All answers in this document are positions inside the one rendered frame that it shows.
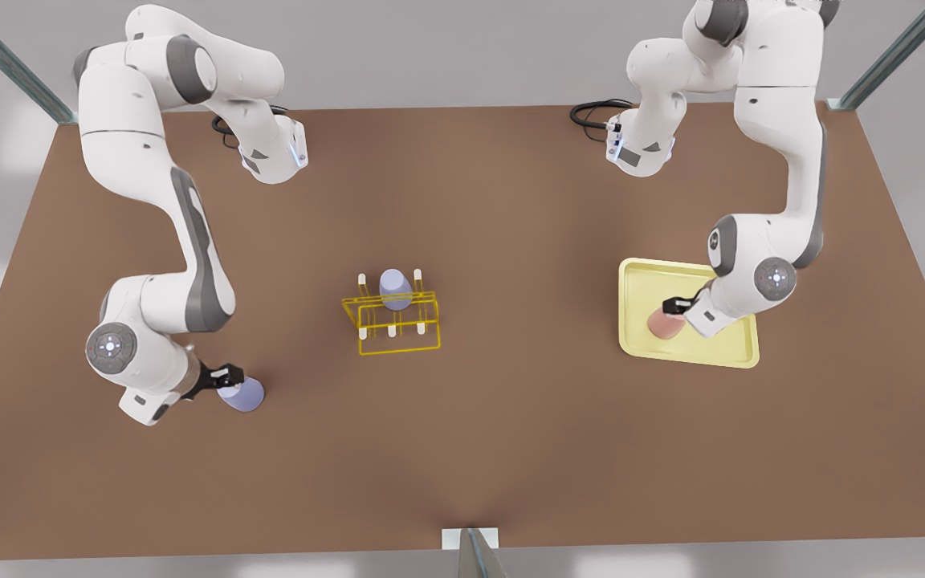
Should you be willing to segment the pink cup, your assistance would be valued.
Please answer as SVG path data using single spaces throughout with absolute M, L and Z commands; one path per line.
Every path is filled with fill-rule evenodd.
M 660 340 L 675 338 L 686 326 L 686 319 L 682 315 L 671 315 L 658 307 L 647 318 L 647 329 Z

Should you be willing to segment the lavender cup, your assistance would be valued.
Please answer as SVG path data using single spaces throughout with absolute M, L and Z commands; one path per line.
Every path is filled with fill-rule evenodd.
M 381 274 L 379 292 L 383 306 L 390 311 L 401 311 L 410 306 L 414 289 L 406 275 L 397 268 L 389 268 Z
M 245 377 L 242 384 L 220 388 L 217 393 L 232 409 L 243 413 L 257 409 L 265 398 L 263 385 L 252 377 Z

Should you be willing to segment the pale yellow tray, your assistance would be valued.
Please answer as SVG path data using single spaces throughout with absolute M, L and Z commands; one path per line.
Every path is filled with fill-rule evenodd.
M 749 315 L 712 338 L 689 325 L 662 340 L 647 327 L 647 319 L 673 296 L 689 297 L 715 277 L 709 266 L 647 258 L 628 258 L 619 266 L 619 344 L 635 357 L 752 368 L 760 359 L 756 317 Z

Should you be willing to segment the silver frame post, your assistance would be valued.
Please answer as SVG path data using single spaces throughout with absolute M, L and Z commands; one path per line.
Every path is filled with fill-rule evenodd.
M 441 530 L 443 550 L 458 552 L 458 578 L 509 578 L 499 562 L 498 527 Z
M 0 71 L 57 124 L 77 124 L 77 115 L 1 39 Z
M 841 98 L 827 99 L 830 111 L 855 111 L 925 43 L 925 7 Z

